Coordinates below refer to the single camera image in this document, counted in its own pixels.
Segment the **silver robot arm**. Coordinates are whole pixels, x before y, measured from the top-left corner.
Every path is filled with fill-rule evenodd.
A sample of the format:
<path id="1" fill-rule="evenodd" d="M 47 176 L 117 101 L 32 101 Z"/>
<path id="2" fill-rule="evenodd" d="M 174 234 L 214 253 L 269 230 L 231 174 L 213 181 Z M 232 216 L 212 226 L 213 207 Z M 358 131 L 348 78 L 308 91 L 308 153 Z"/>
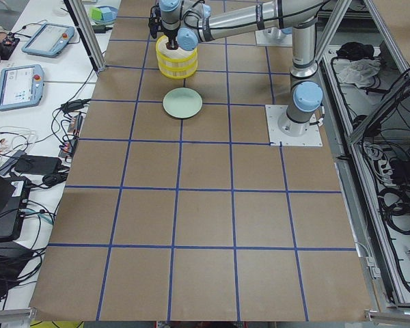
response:
<path id="1" fill-rule="evenodd" d="M 167 48 L 193 51 L 201 42 L 276 27 L 292 29 L 294 79 L 309 79 L 318 69 L 316 57 L 317 13 L 324 1 L 269 1 L 213 15 L 205 1 L 159 1 L 150 9 L 152 38 L 163 33 Z"/>

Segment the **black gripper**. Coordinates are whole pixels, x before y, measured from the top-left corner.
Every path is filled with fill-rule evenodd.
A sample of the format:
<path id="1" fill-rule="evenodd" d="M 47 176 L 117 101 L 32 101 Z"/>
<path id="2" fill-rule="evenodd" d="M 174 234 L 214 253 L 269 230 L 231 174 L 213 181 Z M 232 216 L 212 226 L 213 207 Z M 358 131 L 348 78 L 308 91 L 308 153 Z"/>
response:
<path id="1" fill-rule="evenodd" d="M 153 39 L 157 39 L 158 34 L 163 33 L 161 9 L 158 5 L 154 5 L 150 8 L 150 16 L 149 16 L 149 19 L 148 19 L 148 28 L 150 30 L 150 36 Z"/>

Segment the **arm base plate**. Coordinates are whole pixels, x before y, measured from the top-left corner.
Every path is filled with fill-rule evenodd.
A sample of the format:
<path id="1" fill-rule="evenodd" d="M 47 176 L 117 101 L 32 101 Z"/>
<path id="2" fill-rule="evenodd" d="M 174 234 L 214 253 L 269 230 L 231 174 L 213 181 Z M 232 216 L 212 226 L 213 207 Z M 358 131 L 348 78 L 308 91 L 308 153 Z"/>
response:
<path id="1" fill-rule="evenodd" d="M 287 105 L 266 105 L 266 122 L 271 146 L 322 147 L 320 128 L 313 113 L 305 123 L 287 117 Z"/>

